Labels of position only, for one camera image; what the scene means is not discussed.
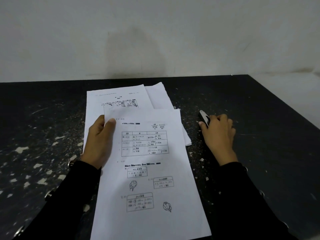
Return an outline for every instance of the person's left hand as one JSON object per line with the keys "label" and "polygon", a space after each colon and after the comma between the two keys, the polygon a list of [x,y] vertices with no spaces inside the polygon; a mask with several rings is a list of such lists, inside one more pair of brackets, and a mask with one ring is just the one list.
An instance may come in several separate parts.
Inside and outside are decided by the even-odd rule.
{"label": "person's left hand", "polygon": [[110,156],[115,127],[115,119],[112,118],[104,124],[104,115],[100,115],[89,128],[81,161],[89,163],[97,169],[101,168]]}

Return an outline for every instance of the cartoon face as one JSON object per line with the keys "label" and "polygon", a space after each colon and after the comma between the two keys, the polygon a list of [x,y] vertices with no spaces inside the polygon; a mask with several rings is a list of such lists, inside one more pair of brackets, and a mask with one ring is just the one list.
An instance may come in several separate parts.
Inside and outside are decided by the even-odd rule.
{"label": "cartoon face", "polygon": [[132,186],[132,187],[136,187],[136,186],[137,186],[137,181],[135,181],[135,180],[132,181],[132,182],[131,182],[131,186]]}
{"label": "cartoon face", "polygon": [[163,209],[165,209],[166,211],[170,209],[170,205],[168,202],[163,203]]}

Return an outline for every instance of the person's right thumb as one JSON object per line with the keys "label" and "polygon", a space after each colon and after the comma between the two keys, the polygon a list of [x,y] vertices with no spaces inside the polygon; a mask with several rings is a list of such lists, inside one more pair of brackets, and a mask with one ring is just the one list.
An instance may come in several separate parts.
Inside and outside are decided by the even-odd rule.
{"label": "person's right thumb", "polygon": [[104,125],[104,128],[102,130],[102,133],[105,137],[112,136],[116,128],[116,120],[114,118],[111,118],[108,120],[108,122]]}
{"label": "person's right thumb", "polygon": [[202,130],[202,134],[205,135],[207,133],[207,130],[208,130],[207,125],[204,122],[200,121],[199,122],[199,126],[200,126],[200,128]]}

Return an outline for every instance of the tabletop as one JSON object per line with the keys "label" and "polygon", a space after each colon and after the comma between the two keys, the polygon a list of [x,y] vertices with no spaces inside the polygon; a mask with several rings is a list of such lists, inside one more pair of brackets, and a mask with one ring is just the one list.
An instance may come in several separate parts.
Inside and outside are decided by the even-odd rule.
{"label": "tabletop", "polygon": [[[82,152],[86,91],[162,82],[181,109],[190,166],[214,236],[214,159],[199,110],[227,114],[234,151],[276,216],[299,239],[320,232],[320,130],[248,75],[0,83],[0,238],[11,239],[44,206]],[[90,239],[97,190],[77,239]]]}

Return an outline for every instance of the white floor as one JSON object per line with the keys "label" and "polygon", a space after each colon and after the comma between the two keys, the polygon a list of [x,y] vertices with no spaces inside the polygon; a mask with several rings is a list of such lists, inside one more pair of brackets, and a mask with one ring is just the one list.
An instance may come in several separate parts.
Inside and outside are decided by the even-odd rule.
{"label": "white floor", "polygon": [[317,75],[265,73],[250,76],[320,129],[320,78]]}

